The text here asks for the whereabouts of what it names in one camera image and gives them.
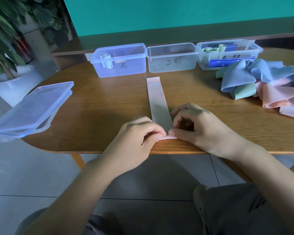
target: empty plastic container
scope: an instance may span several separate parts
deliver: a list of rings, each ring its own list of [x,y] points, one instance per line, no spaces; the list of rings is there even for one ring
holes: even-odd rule
[[[50,127],[59,107],[72,94],[74,82],[36,88],[0,118],[0,142],[39,133]]]
[[[219,70],[242,58],[254,61],[263,51],[254,40],[247,39],[201,42],[196,47],[197,63],[202,70]]]
[[[193,43],[176,43],[147,48],[151,73],[194,69],[198,51]]]
[[[98,77],[116,77],[146,72],[146,46],[143,43],[98,48],[90,63]]]

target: plant pot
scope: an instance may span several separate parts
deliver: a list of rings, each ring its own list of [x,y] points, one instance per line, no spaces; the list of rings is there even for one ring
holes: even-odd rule
[[[12,74],[16,78],[11,80],[7,80],[6,74],[0,74],[0,97],[13,107],[43,78],[33,65],[17,66],[17,73],[12,70]]]

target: forearm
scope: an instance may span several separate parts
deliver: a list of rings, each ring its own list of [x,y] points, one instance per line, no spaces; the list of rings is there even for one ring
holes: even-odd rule
[[[24,235],[82,234],[100,196],[114,179],[108,172],[100,158],[87,163]]]
[[[294,173],[256,144],[251,144],[235,162],[294,233]]]

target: white shoe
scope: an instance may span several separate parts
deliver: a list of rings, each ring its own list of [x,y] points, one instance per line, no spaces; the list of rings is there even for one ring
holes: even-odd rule
[[[208,187],[204,185],[198,185],[193,190],[193,202],[197,213],[199,214],[202,222],[203,222],[203,235],[207,235],[206,224],[204,219],[204,195],[207,191]]]

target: teal partition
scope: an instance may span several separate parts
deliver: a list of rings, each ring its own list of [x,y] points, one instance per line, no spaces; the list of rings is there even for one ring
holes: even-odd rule
[[[79,36],[294,16],[294,0],[64,0]]]

